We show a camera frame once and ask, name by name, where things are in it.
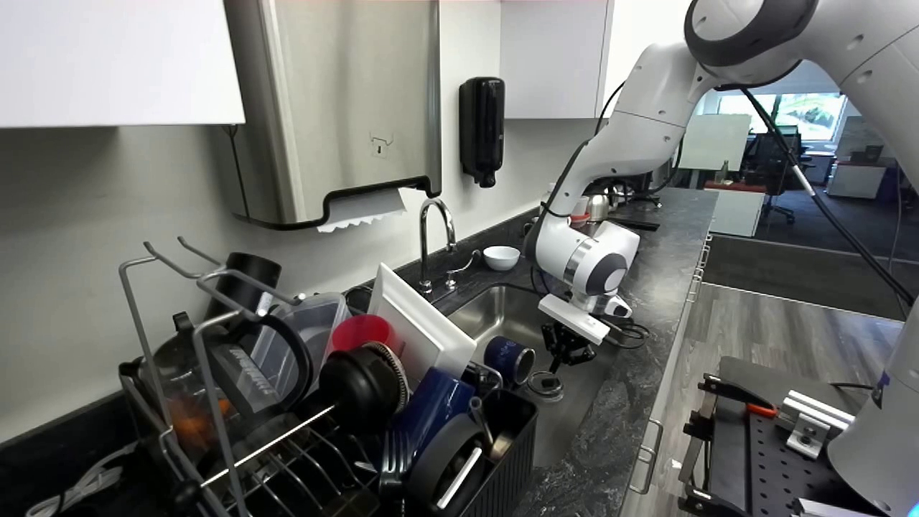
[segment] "black chair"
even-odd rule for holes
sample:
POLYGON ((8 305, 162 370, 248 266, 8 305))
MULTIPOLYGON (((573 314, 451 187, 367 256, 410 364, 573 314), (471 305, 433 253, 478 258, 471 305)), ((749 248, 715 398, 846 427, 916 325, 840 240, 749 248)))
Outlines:
MULTIPOLYGON (((795 157, 805 154, 802 131, 785 131, 785 143, 795 157)), ((795 225, 795 213, 790 206, 780 206, 777 197, 800 184, 792 163, 785 157, 780 140, 774 134, 755 134, 744 151, 746 184, 767 187, 767 204, 761 213, 761 225, 771 225, 771 216, 782 216, 785 225, 795 225)))

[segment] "white cabinet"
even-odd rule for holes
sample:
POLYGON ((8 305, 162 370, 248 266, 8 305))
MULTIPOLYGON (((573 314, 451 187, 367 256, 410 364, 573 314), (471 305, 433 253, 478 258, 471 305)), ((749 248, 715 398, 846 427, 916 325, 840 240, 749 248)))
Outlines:
POLYGON ((221 0, 0 0, 0 125, 242 123, 221 0))
POLYGON ((596 118, 649 42, 685 36, 690 0, 507 0, 508 118, 596 118))

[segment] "paper towel dispenser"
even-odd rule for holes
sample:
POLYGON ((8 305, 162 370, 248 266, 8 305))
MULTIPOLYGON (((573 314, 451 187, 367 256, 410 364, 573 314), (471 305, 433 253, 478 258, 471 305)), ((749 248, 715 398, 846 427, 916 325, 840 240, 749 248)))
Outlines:
POLYGON ((314 227, 343 194, 441 194, 438 0, 228 0, 248 123, 238 216, 314 227))

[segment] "dish rack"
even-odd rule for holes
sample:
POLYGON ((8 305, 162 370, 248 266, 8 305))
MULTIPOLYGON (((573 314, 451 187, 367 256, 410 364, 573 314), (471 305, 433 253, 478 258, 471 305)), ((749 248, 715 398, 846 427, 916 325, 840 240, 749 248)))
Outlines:
POLYGON ((145 423, 155 430, 155 450, 164 460, 168 470, 174 470, 179 483, 179 503, 199 509, 201 513, 373 513, 377 497, 372 484, 377 474, 372 469, 372 456, 365 441, 354 433, 343 430, 334 423, 334 404, 319 404, 309 417, 274 417, 253 430, 250 439, 232 441, 228 430, 228 417, 221 410, 218 384, 214 377, 214 362, 205 348, 207 329, 230 322, 230 319, 258 319, 250 308, 225 295, 217 282, 232 276, 261 292, 271 292, 277 305, 293 309, 306 301, 306 295, 286 295, 277 286, 230 269, 225 262, 209 253, 192 248, 186 237, 179 245, 207 265, 207 272, 191 272, 179 262, 168 258, 151 240, 146 258, 125 262, 119 266, 120 286, 133 314, 133 325, 145 351, 145 360, 133 364, 120 364, 120 384, 145 423), (151 332, 145 327, 145 316, 139 308, 139 292, 133 276, 142 266, 164 265, 176 276, 192 282, 209 298, 228 305, 230 309, 214 316, 207 322, 192 325, 192 348, 197 362, 205 381, 207 410, 214 420, 217 447, 225 464, 218 470, 201 474, 197 460, 185 450, 176 423, 171 417, 168 391, 162 377, 155 374, 151 332), (151 368, 151 384, 145 394, 142 368, 151 368))

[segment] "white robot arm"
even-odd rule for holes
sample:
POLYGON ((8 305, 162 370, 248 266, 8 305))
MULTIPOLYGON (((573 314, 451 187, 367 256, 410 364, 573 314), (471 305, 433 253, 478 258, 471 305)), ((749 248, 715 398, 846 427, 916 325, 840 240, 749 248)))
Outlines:
MULTIPOLYGON (((774 84, 813 61, 896 151, 912 184, 919 184, 916 0, 692 0, 685 36, 642 54, 607 130, 577 151, 538 230, 538 266, 573 289, 567 301, 545 295, 541 309, 596 344, 607 339, 607 325, 590 316, 583 298, 619 289, 639 235, 609 225, 583 235, 567 216, 593 181, 669 160, 699 98, 715 87, 774 84)), ((830 446, 830 460, 879 509, 919 510, 919 308, 884 377, 884 407, 869 403, 858 423, 830 446)))

